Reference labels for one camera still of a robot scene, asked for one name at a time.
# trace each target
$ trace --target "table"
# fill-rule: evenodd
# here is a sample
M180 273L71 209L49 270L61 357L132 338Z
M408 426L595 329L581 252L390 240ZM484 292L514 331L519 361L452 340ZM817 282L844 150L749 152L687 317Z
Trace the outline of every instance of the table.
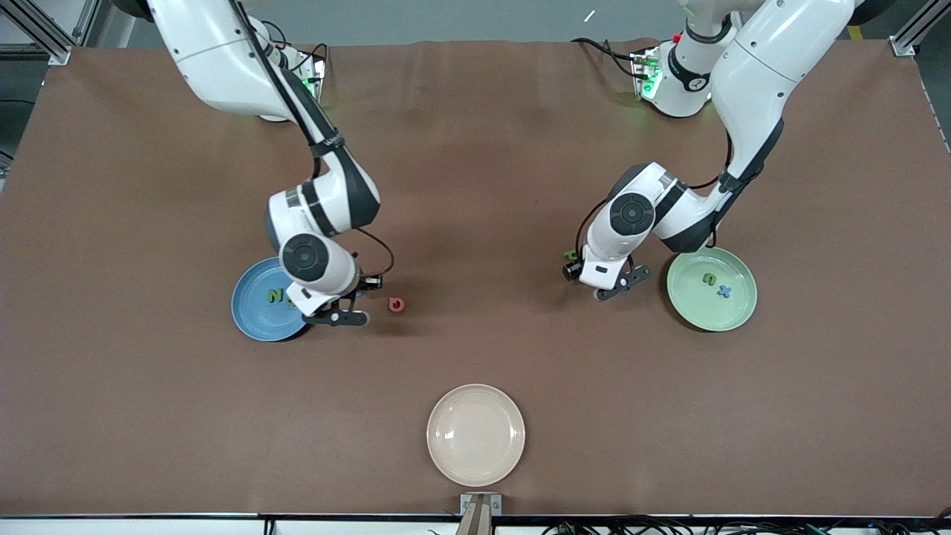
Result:
M559 271L629 166L720 170L712 107L662 117L573 44L332 54L323 103L397 266L369 327L271 345L228 302L272 254L267 197L310 170L297 129L203 105L163 50L50 70L0 196L0 512L455 511L424 431L466 383L526 420L508 513L946 505L951 165L913 61L839 42L790 97L719 232L759 306L712 334L665 302L656 239L654 278L606 304Z

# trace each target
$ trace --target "black cable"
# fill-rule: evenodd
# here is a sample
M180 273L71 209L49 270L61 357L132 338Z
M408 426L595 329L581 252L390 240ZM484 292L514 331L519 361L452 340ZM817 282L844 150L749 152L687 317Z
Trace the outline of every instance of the black cable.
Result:
M693 528L692 528L692 527L690 527L689 525L686 525L686 524L680 522L679 520L674 520L674 519L672 519L672 518L668 518L668 519L665 519L665 521L666 521L668 524L671 524L671 525L679 525L680 527L683 527L683 528L687 531L687 533L689 533L689 535L695 535L695 534L693 533Z
M648 79L648 75L647 75L647 74L640 74L640 73L633 72L633 71L631 71L631 70L625 69L624 66L621 65L620 60L618 60L617 57L616 57L616 55L614 54L614 50L611 50L611 43L609 43L607 39L604 40L604 46L607 47L607 49L608 49L608 54L611 55L611 59L614 60L614 64L615 64L619 69L621 69L621 72L624 72L625 74L627 74L627 75L630 76L631 78L636 78L636 79L638 79L638 80L647 80L647 79Z
M893 529L896 529L899 535L911 535L911 530L908 529L907 525L901 523L895 523L892 525Z
M921 519L915 519L915 522L909 531L930 531L932 535L941 535L940 532L934 527L930 525L923 525Z
M780 527L773 523L750 523L750 522L729 522L723 525L718 525L713 530L713 535L718 535L720 530L724 527L737 526L741 529L738 531L730 532L729 535L758 535L762 533L777 533L780 535L791 535L798 534L803 535L805 532L801 527Z
M380 275L385 275L386 273L388 273L388 272L390 271L390 269L393 269L393 266L395 266L396 263L397 263L397 256L396 256L395 254L393 254L393 250L390 249L390 246L386 245L386 243L383 242L383 240L380 240L377 236L374 236L373 234L371 234L371 233L368 232L367 230L364 230L363 228L357 228L357 232L360 232L360 233L362 233L362 234L366 234L371 240L373 240L373 241L377 242L378 244L382 245L383 248L386 249L386 253L390 255L390 265L389 265L389 266L387 266L385 269L383 269L383 270L381 270L381 271L374 271L374 272L372 272L372 273L366 273L364 276L367 276L367 277L379 277Z
M595 529L593 526L591 526L591 525L589 525L589 524L581 524L581 523L576 523L576 524L580 525L580 526L581 526L581 529L583 529L583 530L584 530L583 532L586 533L586 534L590 534L590 535L601 535L601 533L600 533L597 529ZM613 529L612 529L611 527L608 527L608 531L610 531L611 533L613 533Z
M885 525L879 520L869 520L868 523L874 525L879 530L879 533L883 535L895 535L893 531L894 525Z
M319 57L320 59L327 59L327 55L330 53L330 49L327 48L327 44L326 44L326 43L320 43L320 44L318 44L317 46L315 46L314 49L311 50L309 54L307 54L306 56L304 56L304 58L301 60L301 62L298 63L297 65L295 65L294 68L292 68L290 71L291 71L291 72L294 72L295 70L300 69L300 68L301 68L301 65L303 65L304 63L306 63L306 61L307 61L308 59L310 59L310 58L312 58L312 57L315 57L314 54L317 53L317 49L319 49L320 47L323 47L323 56L317 56L317 57Z
M726 170L729 166L729 163L733 161L733 140L729 137L729 132L727 132L727 160L723 163L723 169ZM705 182L698 186L690 186L690 189L703 189L707 186L713 186L716 184L716 181L720 180L720 176L717 175L713 177L709 182Z
M832 531L832 530L835 529L836 527L839 527L839 524L841 524L841 523L843 523L843 522L845 522L845 519L844 519L844 518L841 518L841 519L839 519L835 524L833 524L833 525L827 527L826 529L823 529L822 531L825 532L825 533L829 533L830 531Z
M578 226L578 233L574 235L574 254L578 257L578 260L581 260L581 230L584 229L585 223L588 223L588 220L592 218L594 213L601 207L605 206L608 203L608 199L605 199L598 204L594 205L592 211L588 212L588 215L581 220L581 225Z
M600 50L601 53L611 54L611 55L613 55L614 57L616 57L617 59L626 59L626 60L630 60L630 59L631 59L631 56L630 56L630 55L619 54L619 53L617 53L617 52L615 52L615 51L613 51L613 50L608 50L608 49L604 48L603 46L601 46L601 44L596 43L596 42L594 42L593 40L591 40L591 39L589 39L589 38L587 38L587 37L578 37L577 39L572 39L571 42L572 42L572 43L581 43L581 44L583 44L583 45L591 45L592 47L595 47L596 49ZM642 54L642 53L646 52L647 50L650 50L650 49L653 49L653 48L654 48L654 47L644 47L644 48L642 48L642 49L634 50L634 51L630 52L630 54Z
M716 222L716 216L714 216L714 217L713 217L713 223L710 224L710 236L712 237L712 239L710 240L709 245L707 245L707 248L715 248L715 247L716 247L716 224L717 224L717 222Z
M619 69L621 69L621 72L624 72L625 74L627 74L627 75L630 76L631 78L637 78L638 80L647 80L647 79L648 79L648 76L647 76L646 74L639 74L639 73L632 72L632 71L630 71L630 70L625 69L625 67L624 67L623 65L621 65L621 62L618 61L618 59L626 59L626 60L630 61L631 57L630 57L629 55L619 54L619 53L615 52L615 51L611 48L611 43L610 43L607 39L604 40L604 46L598 45L597 43L595 43L595 42L592 41L591 39L588 39L587 37L579 37L579 38L577 38L577 39L573 39L573 40L572 40L572 43L581 43L581 44L583 44L583 45L591 45L591 46L595 47L596 49L598 49L598 51L600 51L600 52L602 52L602 53L605 53L605 54L608 54L608 55L611 57L611 60L614 61L614 64L615 64ZM647 50L647 49L635 50L635 51L631 52L631 54L641 53L641 52L643 52L644 50Z
M289 43L287 42L287 37L284 35L284 30L281 30L281 27L280 27L280 26L274 24L273 22L271 22L271 21L269 21L269 20L262 20L262 21L261 21L261 24L263 24L263 25L265 25L265 26L270 26L270 27L273 28L274 30L277 30L278 33L281 35L281 43L282 43L283 45L289 45Z
M660 531L660 532L661 532L661 535L667 535L667 533L664 533L664 531L661 530L661 528L657 527L656 525L648 525L648 526L645 527L644 529L641 529L640 531L638 531L638 532L636 533L636 535L644 535L644 533L646 533L646 532L648 532L648 531L651 531L652 529L656 529L657 531Z

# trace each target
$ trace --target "beige plate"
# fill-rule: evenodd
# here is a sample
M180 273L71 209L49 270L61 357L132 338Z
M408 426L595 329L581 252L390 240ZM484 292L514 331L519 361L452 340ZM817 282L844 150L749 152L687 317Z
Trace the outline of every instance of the beige plate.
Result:
M426 428L429 455L447 478L465 486L501 481L525 449L525 422L512 398L487 385L442 396Z

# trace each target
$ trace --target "metal frame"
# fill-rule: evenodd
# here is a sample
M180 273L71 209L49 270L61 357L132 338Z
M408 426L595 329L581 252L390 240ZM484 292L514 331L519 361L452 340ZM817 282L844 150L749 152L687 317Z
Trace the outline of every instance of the metal frame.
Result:
M480 518L485 518L485 509L490 508L492 502L492 493L474 493L481 495L476 500L470 501L473 508L471 517L476 516L476 502L481 500L482 505L479 508ZM836 529L843 533L846 529L860 529L861 531L847 532L856 535L871 535L867 530L874 529L876 525L904 525L914 528L914 533L927 531L939 531L941 535L951 535L951 518L946 515L951 514L951 507L948 507L938 516L810 516L810 515L511 515L493 517L488 513L489 521L494 527L506 526L534 526L540 529L558 525L563 521L571 521L583 525L603 526L605 521L611 521L614 524L620 524L627 527L645 527L651 525L656 520L668 519L676 521L679 525L687 525L694 528L705 528L708 526L733 525L736 530L741 530L737 525L748 525L751 523L763 524L771 523L778 527L808 527L835 525ZM387 523L387 524L441 524L452 525L463 521L465 516L460 518L453 514L414 514L414 513L394 513L394 514L313 514L313 513L283 513L283 514L265 514L265 513L111 513L111 514L46 514L46 515L0 515L0 523L10 520L25 521L83 521L83 520L242 520L248 522L262 522L264 525L285 524L295 522L335 522L352 523L360 525L362 523Z
M892 52L896 56L913 56L916 48L934 28L935 24L951 9L951 0L928 0L924 6L911 17L898 33L888 37Z
M456 535L489 535L492 533L492 495L476 492L470 496L466 512L459 521Z
M466 509L469 508L469 502L482 494L489 497L492 516L502 516L502 495L498 492L466 492L465 494L459 494L459 514L466 514Z
M7 157L6 154L0 154L0 191L3 191L3 186L7 183L7 175L10 174L12 165L12 158Z
M87 0L70 34L32 0L0 0L0 12L33 41L32 45L0 46L0 53L27 57L45 53L49 55L50 65L65 65L69 61L70 49L87 41L102 5L102 0Z

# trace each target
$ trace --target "green plate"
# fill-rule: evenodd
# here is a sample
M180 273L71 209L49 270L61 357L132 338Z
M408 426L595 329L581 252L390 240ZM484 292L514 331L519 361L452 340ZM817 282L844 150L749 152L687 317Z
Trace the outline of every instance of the green plate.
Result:
M705 278L716 277L711 286ZM729 297L718 292L729 288ZM744 324L756 308L756 281L749 267L721 248L702 248L673 259L667 293L685 320L705 330L731 330Z

